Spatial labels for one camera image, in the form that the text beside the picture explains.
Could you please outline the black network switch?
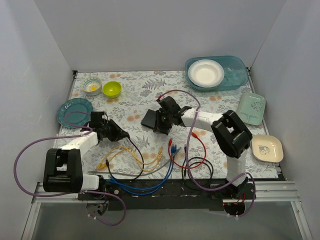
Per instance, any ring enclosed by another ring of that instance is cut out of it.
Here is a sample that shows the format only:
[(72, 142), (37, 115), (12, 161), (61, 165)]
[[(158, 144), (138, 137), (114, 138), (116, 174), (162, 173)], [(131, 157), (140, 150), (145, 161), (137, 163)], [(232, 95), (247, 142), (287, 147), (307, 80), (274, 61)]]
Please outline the black network switch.
[(154, 129), (156, 125), (156, 111), (148, 109), (141, 121), (141, 125), (149, 129)]

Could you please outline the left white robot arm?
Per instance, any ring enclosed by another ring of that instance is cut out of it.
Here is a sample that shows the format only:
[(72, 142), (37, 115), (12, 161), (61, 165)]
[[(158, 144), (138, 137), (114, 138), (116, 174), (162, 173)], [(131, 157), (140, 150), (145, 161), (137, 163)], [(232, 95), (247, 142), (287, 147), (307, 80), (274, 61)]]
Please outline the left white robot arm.
[(106, 196), (106, 187), (100, 183), (100, 177), (83, 173), (82, 157), (105, 138), (117, 142), (130, 135), (112, 119), (91, 120), (88, 127), (92, 131), (84, 131), (63, 147), (47, 151), (43, 176), (43, 188), (46, 192), (89, 191), (95, 200)]

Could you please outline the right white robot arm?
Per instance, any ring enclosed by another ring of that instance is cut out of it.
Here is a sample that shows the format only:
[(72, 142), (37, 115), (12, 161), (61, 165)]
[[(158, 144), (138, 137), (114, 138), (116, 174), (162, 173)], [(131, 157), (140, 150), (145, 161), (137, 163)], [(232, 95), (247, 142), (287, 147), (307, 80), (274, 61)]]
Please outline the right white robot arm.
[(210, 113), (194, 108), (184, 107), (176, 113), (163, 110), (155, 111), (153, 130), (168, 134), (173, 125), (190, 128), (186, 142), (186, 154), (193, 128), (205, 130), (214, 134), (215, 139), (226, 155), (227, 176), (225, 184), (216, 188), (201, 186), (192, 176), (190, 167), (187, 171), (191, 181), (201, 190), (215, 192), (226, 189), (227, 195), (237, 199), (245, 192), (248, 183), (246, 173), (246, 154), (253, 138), (252, 133), (233, 110), (225, 113)]

